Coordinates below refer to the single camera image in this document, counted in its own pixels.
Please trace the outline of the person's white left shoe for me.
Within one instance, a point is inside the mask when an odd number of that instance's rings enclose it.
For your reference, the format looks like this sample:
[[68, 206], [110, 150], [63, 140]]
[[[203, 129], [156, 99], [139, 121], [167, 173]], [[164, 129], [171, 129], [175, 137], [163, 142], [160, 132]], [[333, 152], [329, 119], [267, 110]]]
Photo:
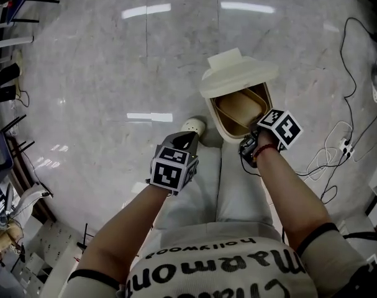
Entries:
[[195, 117], [186, 120], [181, 127], [182, 132], [196, 132], [199, 137], [204, 134], [205, 130], [206, 124], [202, 120]]

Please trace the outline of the person's left forearm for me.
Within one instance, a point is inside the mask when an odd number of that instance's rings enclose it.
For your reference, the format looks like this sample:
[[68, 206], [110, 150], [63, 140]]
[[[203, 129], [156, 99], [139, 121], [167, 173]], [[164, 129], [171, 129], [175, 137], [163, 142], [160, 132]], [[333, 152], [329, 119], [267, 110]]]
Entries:
[[124, 283], [168, 194], [169, 190], [157, 186], [143, 189], [98, 231], [77, 269], [100, 272]]

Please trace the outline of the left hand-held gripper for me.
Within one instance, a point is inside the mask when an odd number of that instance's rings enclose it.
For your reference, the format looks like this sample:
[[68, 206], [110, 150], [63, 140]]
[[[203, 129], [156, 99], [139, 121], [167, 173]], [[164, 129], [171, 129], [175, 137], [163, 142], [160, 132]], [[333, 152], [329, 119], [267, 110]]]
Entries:
[[164, 139], [162, 145], [157, 146], [150, 166], [150, 184], [180, 192], [196, 174], [198, 157], [192, 154], [197, 153], [198, 133], [173, 133]]

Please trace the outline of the person's right forearm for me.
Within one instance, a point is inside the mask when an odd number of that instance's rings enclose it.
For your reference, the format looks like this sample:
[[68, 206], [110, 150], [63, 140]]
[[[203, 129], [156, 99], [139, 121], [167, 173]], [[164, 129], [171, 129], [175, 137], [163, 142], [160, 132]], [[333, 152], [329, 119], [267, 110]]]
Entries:
[[323, 203], [274, 148], [275, 145], [275, 136], [262, 130], [255, 150], [256, 163], [289, 245], [296, 250], [317, 228], [334, 224]]

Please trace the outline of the black bag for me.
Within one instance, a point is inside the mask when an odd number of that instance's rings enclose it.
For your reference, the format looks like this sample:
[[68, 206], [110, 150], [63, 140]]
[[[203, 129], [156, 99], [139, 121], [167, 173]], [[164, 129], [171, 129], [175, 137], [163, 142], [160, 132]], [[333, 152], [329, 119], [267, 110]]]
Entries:
[[[343, 236], [345, 239], [359, 238], [364, 240], [377, 241], [377, 232], [357, 232]], [[377, 298], [377, 263], [371, 271], [360, 276], [355, 281], [353, 298]]]

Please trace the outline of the white perforated panel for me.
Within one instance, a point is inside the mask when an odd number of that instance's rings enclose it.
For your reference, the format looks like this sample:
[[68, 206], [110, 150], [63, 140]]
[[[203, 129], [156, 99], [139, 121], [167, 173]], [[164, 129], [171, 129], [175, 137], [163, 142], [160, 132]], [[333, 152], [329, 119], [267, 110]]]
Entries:
[[60, 298], [82, 251], [82, 234], [60, 222], [47, 221], [25, 246], [12, 274], [29, 298]]

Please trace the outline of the white power strip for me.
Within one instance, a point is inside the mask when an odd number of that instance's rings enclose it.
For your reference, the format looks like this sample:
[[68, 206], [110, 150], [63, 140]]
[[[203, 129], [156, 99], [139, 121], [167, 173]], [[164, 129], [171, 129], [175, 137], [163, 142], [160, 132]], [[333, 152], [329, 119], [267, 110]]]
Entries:
[[346, 138], [342, 138], [339, 143], [339, 149], [343, 153], [343, 156], [346, 156], [347, 158], [350, 158], [354, 152], [354, 148], [351, 144], [351, 141], [349, 141]]

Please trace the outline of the cream trash bin with lid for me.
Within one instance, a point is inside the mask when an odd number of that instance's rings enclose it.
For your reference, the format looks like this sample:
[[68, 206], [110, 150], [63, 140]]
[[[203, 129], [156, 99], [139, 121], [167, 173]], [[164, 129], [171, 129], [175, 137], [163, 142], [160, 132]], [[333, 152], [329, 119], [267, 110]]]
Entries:
[[268, 83], [278, 76], [278, 66], [243, 56], [238, 48], [214, 55], [208, 58], [208, 62], [210, 68], [202, 76], [199, 91], [221, 137], [226, 142], [238, 144], [249, 134], [249, 128], [221, 113], [214, 99], [248, 88], [265, 100], [269, 112], [273, 104]]

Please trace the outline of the blue chair with black legs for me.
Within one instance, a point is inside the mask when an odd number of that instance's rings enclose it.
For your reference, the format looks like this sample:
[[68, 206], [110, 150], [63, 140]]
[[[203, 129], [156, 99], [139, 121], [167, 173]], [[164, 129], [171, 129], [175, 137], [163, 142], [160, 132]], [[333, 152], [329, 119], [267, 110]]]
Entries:
[[0, 183], [13, 168], [14, 158], [18, 154], [25, 152], [26, 149], [28, 149], [35, 143], [34, 141], [32, 141], [31, 143], [23, 142], [19, 144], [16, 148], [10, 148], [7, 143], [9, 139], [7, 133], [20, 121], [26, 118], [26, 116], [27, 115], [24, 114], [18, 118], [15, 118], [12, 122], [8, 123], [0, 130]]

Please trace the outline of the person's white printed shirt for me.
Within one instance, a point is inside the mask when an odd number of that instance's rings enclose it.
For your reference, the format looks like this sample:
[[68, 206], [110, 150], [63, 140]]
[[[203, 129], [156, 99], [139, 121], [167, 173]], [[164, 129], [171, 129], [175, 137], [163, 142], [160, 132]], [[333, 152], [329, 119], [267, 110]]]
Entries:
[[353, 296], [369, 266], [327, 223], [297, 250], [250, 236], [180, 243], [145, 255], [125, 283], [72, 273], [63, 298], [331, 298]]

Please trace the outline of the person's light trousers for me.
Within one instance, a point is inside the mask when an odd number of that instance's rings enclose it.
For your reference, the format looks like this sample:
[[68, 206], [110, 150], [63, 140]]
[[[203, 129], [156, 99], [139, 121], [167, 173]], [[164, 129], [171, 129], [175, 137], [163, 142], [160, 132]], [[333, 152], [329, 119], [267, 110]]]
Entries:
[[197, 174], [177, 196], [166, 199], [154, 228], [192, 227], [209, 233], [279, 239], [261, 179], [244, 171], [238, 146], [199, 144], [198, 157]]

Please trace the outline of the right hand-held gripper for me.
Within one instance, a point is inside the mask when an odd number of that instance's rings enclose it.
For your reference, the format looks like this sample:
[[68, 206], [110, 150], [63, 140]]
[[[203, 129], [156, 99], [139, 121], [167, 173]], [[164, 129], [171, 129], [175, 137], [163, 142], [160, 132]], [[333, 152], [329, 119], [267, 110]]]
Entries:
[[258, 147], [258, 136], [269, 130], [276, 138], [278, 152], [288, 150], [302, 134], [302, 127], [289, 111], [270, 109], [263, 117], [253, 121], [249, 134], [240, 142], [238, 153], [249, 166], [257, 166], [254, 151]]

